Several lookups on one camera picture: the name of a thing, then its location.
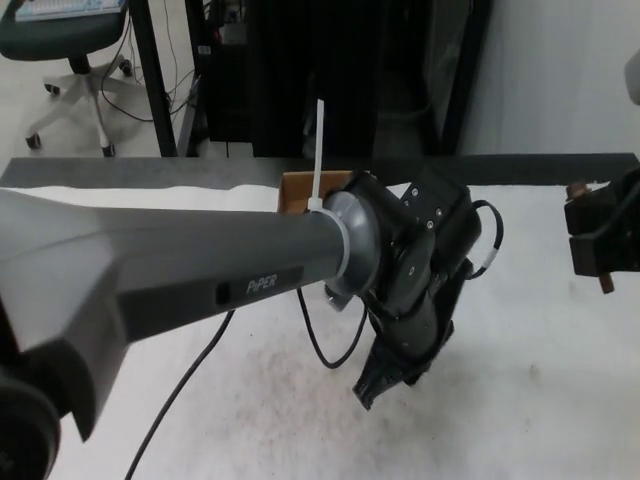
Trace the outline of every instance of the floor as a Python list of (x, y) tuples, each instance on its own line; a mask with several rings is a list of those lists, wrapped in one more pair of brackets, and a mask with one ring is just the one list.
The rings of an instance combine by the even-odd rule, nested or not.
[[(7, 3), (8, 0), (0, 0), (0, 10), (4, 11)], [(167, 0), (166, 2), (170, 19), (169, 31), (176, 52), (177, 72), (169, 46), (163, 2), (149, 3), (165, 86), (167, 89), (171, 89), (176, 84), (176, 77), (181, 79), (193, 68), (184, 2), (179, 0)], [(90, 62), (93, 65), (109, 63), (118, 46), (115, 45), (90, 55)], [(127, 58), (132, 57), (126, 42), (122, 52)], [(68, 74), (69, 65), (66, 61), (13, 62), (0, 56), (0, 71), (3, 73), (0, 78), (0, 105), (2, 106), (0, 110), (0, 171), (4, 170), (10, 158), (18, 156), (102, 156), (98, 136), (93, 128), (86, 102), (79, 102), (67, 118), (54, 123), (41, 132), (42, 149), (40, 151), (32, 152), (25, 144), (23, 133), (25, 125), (39, 110), (39, 106), (54, 101), (44, 90), (42, 77)], [(176, 105), (180, 105), (187, 98), (189, 85), (190, 81), (186, 80), (177, 89)], [(111, 100), (137, 116), (151, 118), (146, 95), (122, 95)], [(107, 133), (116, 145), (118, 156), (159, 155), (152, 123), (142, 123), (130, 119), (111, 108), (102, 99), (100, 99), (100, 107)], [(176, 138), (182, 124), (182, 114), (183, 112), (180, 112), (174, 122)], [(231, 155), (247, 155), (250, 152), (249, 145), (230, 145)], [(207, 142), (203, 145), (201, 155), (226, 157), (225, 145)]]

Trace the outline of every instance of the electrical wire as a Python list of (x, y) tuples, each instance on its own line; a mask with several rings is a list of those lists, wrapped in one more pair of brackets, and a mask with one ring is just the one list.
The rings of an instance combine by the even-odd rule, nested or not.
[(173, 98), (171, 99), (171, 108), (173, 108), (173, 104), (176, 101), (177, 85), (178, 85), (178, 59), (176, 58), (176, 52), (173, 49), (173, 39), (171, 38), (171, 30), (169, 29), (169, 10), (167, 9), (167, 0), (164, 0), (163, 3), (164, 3), (164, 14), (165, 14), (166, 26), (167, 26), (167, 38), (169, 39), (169, 48), (171, 49), (171, 55), (173, 56), (173, 66), (175, 67), (173, 84), (176, 85), (176, 90), (174, 90)]
[(218, 342), (222, 338), (222, 335), (227, 330), (227, 327), (229, 326), (229, 322), (231, 322), (231, 318), (233, 317), (234, 313), (235, 313), (235, 310), (231, 310), (229, 313), (227, 313), (227, 316), (225, 317), (224, 321), (218, 328), (218, 331), (213, 336), (209, 344), (204, 348), (202, 353), (198, 355), (198, 358), (196, 358), (193, 364), (191, 364), (189, 369), (185, 372), (185, 374), (182, 376), (178, 384), (175, 386), (175, 388), (171, 392), (171, 395), (169, 395), (169, 398), (167, 398), (166, 402), (160, 409), (160, 412), (156, 416), (156, 419), (153, 421), (151, 428), (147, 432), (147, 435), (144, 437), (144, 440), (140, 444), (140, 447), (138, 448), (136, 456), (134, 457), (133, 461), (131, 462), (131, 466), (129, 467), (129, 470), (127, 471), (127, 475), (124, 477), (125, 480), (131, 480), (131, 478), (133, 477), (133, 474), (136, 471), (138, 463), (140, 463), (140, 459), (142, 458), (142, 455), (144, 455), (145, 450), (149, 446), (149, 442), (151, 442), (151, 439), (153, 438), (153, 435), (156, 433), (156, 430), (158, 429), (158, 427), (160, 426), (160, 423), (164, 419), (164, 416), (167, 414), (167, 412), (169, 411), (169, 408), (171, 408), (171, 405), (173, 404), (177, 396), (180, 394), (183, 387), (187, 384), (191, 376), (195, 373), (195, 371), (198, 369), (200, 364), (204, 361), (205, 358), (207, 358), (207, 356), (218, 344)]
[(364, 307), (364, 311), (362, 312), (362, 318), (360, 319), (360, 324), (358, 325), (356, 336), (354, 337), (353, 342), (351, 342), (351, 345), (349, 346), (345, 354), (335, 362), (330, 362), (324, 356), (324, 354), (322, 353), (322, 350), (320, 350), (320, 345), (318, 345), (318, 340), (316, 339), (316, 335), (313, 332), (313, 327), (311, 326), (311, 319), (309, 318), (309, 311), (307, 310), (307, 302), (305, 302), (304, 300), (302, 289), (298, 288), (296, 290), (296, 293), (298, 294), (298, 301), (300, 302), (300, 309), (302, 310), (304, 323), (307, 326), (307, 332), (309, 332), (309, 339), (311, 340), (313, 349), (316, 351), (316, 355), (318, 355), (320, 362), (322, 362), (322, 364), (325, 367), (327, 367), (329, 370), (335, 370), (336, 368), (341, 367), (344, 364), (344, 362), (346, 362), (349, 359), (349, 357), (355, 350), (356, 346), (358, 345), (358, 342), (360, 341), (360, 336), (362, 335), (362, 330), (364, 329), (364, 324), (367, 320), (367, 315), (369, 313), (369, 311), (367, 310), (367, 307), (366, 306)]
[[(180, 110), (182, 110), (189, 103), (189, 101), (195, 96), (195, 93), (190, 91), (189, 95), (180, 104), (180, 106), (178, 106), (178, 108), (175, 109), (175, 110), (173, 109), (173, 106), (175, 104), (175, 98), (176, 98), (176, 95), (177, 95), (178, 87), (189, 77), (189, 75), (191, 75), (195, 71), (195, 69), (192, 69), (189, 73), (187, 73), (182, 78), (182, 80), (178, 81), (178, 61), (177, 61), (177, 58), (176, 58), (176, 55), (175, 55), (175, 51), (173, 49), (173, 41), (171, 39), (171, 33), (170, 33), (170, 30), (169, 30), (169, 12), (167, 10), (166, 0), (165, 0), (164, 3), (165, 3), (165, 14), (166, 14), (166, 18), (167, 18), (167, 34), (169, 35), (169, 45), (171, 47), (171, 52), (172, 52), (174, 64), (175, 64), (175, 67), (176, 67), (176, 69), (175, 69), (175, 79), (176, 79), (175, 86), (171, 90), (169, 90), (169, 92), (167, 92), (168, 94), (173, 93), (173, 98), (171, 99), (171, 103), (170, 103), (170, 106), (169, 106), (169, 110), (170, 110), (169, 111), (169, 115), (175, 115)], [(129, 118), (137, 120), (138, 122), (153, 123), (153, 118), (142, 118), (142, 117), (139, 117), (137, 115), (134, 115), (132, 113), (127, 112), (125, 109), (119, 107), (118, 105), (113, 103), (111, 100), (109, 100), (107, 98), (107, 96), (105, 95), (105, 93), (104, 93), (104, 82), (108, 77), (107, 74), (113, 68), (113, 65), (115, 64), (116, 60), (118, 59), (118, 55), (120, 55), (120, 52), (122, 52), (122, 48), (124, 47), (124, 43), (126, 41), (129, 41), (129, 47), (131, 49), (131, 53), (132, 53), (132, 57), (133, 57), (132, 67), (133, 67), (134, 79), (136, 80), (136, 83), (138, 83), (140, 85), (140, 81), (137, 79), (137, 76), (136, 76), (137, 67), (135, 65), (136, 57), (135, 57), (135, 51), (134, 51), (134, 48), (133, 48), (133, 40), (131, 38), (132, 37), (131, 26), (132, 26), (132, 20), (131, 20), (131, 15), (129, 14), (129, 21), (127, 22), (127, 27), (126, 27), (126, 29), (124, 31), (124, 35), (122, 37), (122, 41), (120, 42), (120, 45), (118, 46), (118, 50), (116, 51), (115, 55), (113, 56), (113, 60), (111, 60), (111, 63), (109, 64), (109, 68), (107, 68), (107, 70), (105, 71), (105, 73), (102, 76), (102, 79), (100, 81), (100, 93), (101, 93), (102, 98), (104, 99), (104, 101), (107, 102), (107, 104), (109, 104), (109, 106), (111, 106), (115, 110), (119, 111), (123, 115), (126, 115)]]
[(493, 249), (491, 250), (491, 252), (489, 252), (489, 255), (487, 255), (487, 258), (482, 263), (482, 266), (476, 272), (469, 275), (469, 280), (474, 280), (484, 275), (484, 272), (489, 269), (496, 256), (498, 255), (498, 251), (502, 246), (502, 240), (504, 239), (504, 221), (502, 220), (502, 215), (500, 215), (498, 209), (486, 200), (476, 200), (472, 205), (475, 210), (478, 210), (482, 207), (488, 207), (491, 209), (494, 217), (496, 218), (496, 238), (493, 241)]

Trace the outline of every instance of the black table leg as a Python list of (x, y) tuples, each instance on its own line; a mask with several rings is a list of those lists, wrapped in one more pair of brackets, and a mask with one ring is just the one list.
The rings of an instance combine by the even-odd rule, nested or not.
[(147, 86), (149, 105), (153, 124), (158, 137), (160, 155), (163, 157), (176, 157), (178, 149), (171, 125), (171, 112), (162, 80), (162, 68), (158, 57), (158, 48), (153, 33), (149, 0), (130, 0), (129, 14), (133, 21), (133, 28), (140, 53), (140, 63), (144, 73), (144, 82)]

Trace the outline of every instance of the robotic arm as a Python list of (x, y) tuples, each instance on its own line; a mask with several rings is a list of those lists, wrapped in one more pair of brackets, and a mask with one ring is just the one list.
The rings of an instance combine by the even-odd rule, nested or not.
[(59, 419), (87, 439), (128, 345), (326, 280), (376, 330), (354, 392), (413, 384), (453, 332), (480, 234), (428, 170), (398, 200), (355, 175), (304, 215), (85, 208), (0, 191), (0, 478), (46, 478)]

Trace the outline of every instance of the white table surface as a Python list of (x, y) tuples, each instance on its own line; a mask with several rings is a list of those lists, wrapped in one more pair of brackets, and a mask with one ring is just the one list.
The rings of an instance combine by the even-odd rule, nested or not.
[[(273, 210), (277, 192), (240, 187), (29, 191), (72, 203)], [(169, 411), (140, 479), (605, 479), (640, 474), (640, 275), (604, 296), (574, 276), (560, 187), (473, 188), (502, 212), (491, 270), (465, 287), (456, 332), (414, 388), (366, 412), (351, 393), (373, 338), (367, 326), (340, 370), (316, 358), (295, 293), (236, 313)], [(472, 252), (481, 261), (492, 217)], [(321, 345), (335, 358), (361, 307), (337, 315), (306, 289)], [(117, 479), (156, 413), (222, 317), (132, 346), (97, 428), (72, 418), (52, 479)]]

